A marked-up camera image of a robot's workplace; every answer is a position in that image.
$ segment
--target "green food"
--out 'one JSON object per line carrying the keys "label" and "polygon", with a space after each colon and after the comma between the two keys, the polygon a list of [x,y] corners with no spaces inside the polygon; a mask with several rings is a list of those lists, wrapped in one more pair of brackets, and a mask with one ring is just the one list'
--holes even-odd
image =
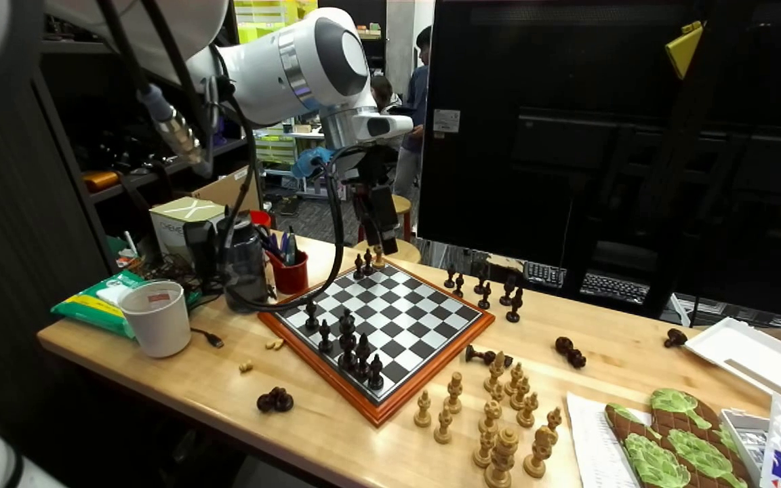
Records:
{"label": "green food", "polygon": [[697,429],[704,429],[704,432],[710,429],[710,422],[701,415],[697,415],[697,398],[684,390],[670,390],[670,387],[654,390],[651,409],[677,413],[677,415],[691,417]]}
{"label": "green food", "polygon": [[670,451],[646,436],[632,433],[624,451],[640,485],[684,488],[691,480],[689,468]]}
{"label": "green food", "polygon": [[708,476],[728,476],[731,475],[731,460],[724,457],[715,451],[715,444],[689,433],[689,432],[681,432],[681,429],[670,429],[667,443],[697,472],[701,472]]}

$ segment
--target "blue object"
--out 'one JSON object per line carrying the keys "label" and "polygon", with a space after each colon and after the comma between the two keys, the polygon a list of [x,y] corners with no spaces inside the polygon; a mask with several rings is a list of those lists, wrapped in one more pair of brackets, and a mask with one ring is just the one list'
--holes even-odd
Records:
{"label": "blue object", "polygon": [[310,178],[318,169],[331,166],[333,158],[335,158],[335,152],[326,150],[326,147],[305,150],[292,163],[289,173],[299,178]]}

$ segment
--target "white paper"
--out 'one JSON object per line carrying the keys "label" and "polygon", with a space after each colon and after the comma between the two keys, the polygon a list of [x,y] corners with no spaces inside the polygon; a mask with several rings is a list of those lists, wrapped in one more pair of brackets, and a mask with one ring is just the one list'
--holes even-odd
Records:
{"label": "white paper", "polygon": [[[570,407],[574,456],[583,488],[640,488],[624,448],[613,436],[601,400],[583,395],[564,395]],[[646,413],[630,409],[638,421],[647,422]]]}

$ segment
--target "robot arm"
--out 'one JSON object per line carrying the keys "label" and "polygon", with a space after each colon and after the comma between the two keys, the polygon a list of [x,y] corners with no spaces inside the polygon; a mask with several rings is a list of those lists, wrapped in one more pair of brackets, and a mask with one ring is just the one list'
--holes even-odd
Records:
{"label": "robot arm", "polygon": [[[167,18],[196,87],[213,87],[209,43],[221,28],[228,0],[164,0]],[[155,75],[177,81],[167,55],[141,0],[113,0],[132,51]],[[45,0],[51,16],[109,39],[95,0]],[[318,9],[299,24],[261,41],[219,48],[235,87],[235,104],[253,125],[320,113],[333,150],[396,139],[413,131],[407,117],[379,113],[368,90],[368,66],[352,18],[339,9]]]}

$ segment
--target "wooden table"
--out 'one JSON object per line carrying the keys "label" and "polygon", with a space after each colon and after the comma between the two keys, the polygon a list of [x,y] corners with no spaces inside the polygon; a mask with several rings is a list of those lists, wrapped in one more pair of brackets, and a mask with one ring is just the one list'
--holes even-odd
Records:
{"label": "wooden table", "polygon": [[[310,238],[300,238],[300,246],[310,251],[310,280],[320,283],[331,266],[331,246]],[[422,280],[444,283],[442,269],[396,262]],[[686,350],[663,350],[663,322],[539,292],[525,292],[522,300],[522,321],[517,326],[505,321],[505,307],[493,307],[497,322],[475,346],[505,350],[522,363],[539,395],[537,426],[541,426],[552,407],[564,407],[564,394],[643,407],[654,387],[684,387],[712,407],[737,407],[754,415],[766,413],[764,394]],[[196,335],[185,353],[152,361],[118,335],[65,321],[44,329],[38,339],[45,350],[101,377],[335,485],[486,485],[482,472],[472,463],[476,421],[487,400],[482,390],[486,367],[457,357],[427,383],[436,426],[449,375],[464,375],[464,409],[449,422],[453,443],[436,444],[430,432],[413,426],[418,400],[410,400],[383,429],[375,429],[289,350],[265,350],[277,335],[254,315],[230,315],[221,299],[200,307],[193,315],[193,326],[219,334],[224,346],[211,350]],[[577,371],[552,353],[556,335],[570,335],[586,353],[586,369]],[[261,415],[254,398],[277,384],[292,394],[295,409],[286,415]],[[521,468],[533,429],[522,432],[512,421],[506,400],[501,407],[501,426],[521,433],[510,472],[516,485],[579,485],[567,415],[541,480],[531,480]]]}

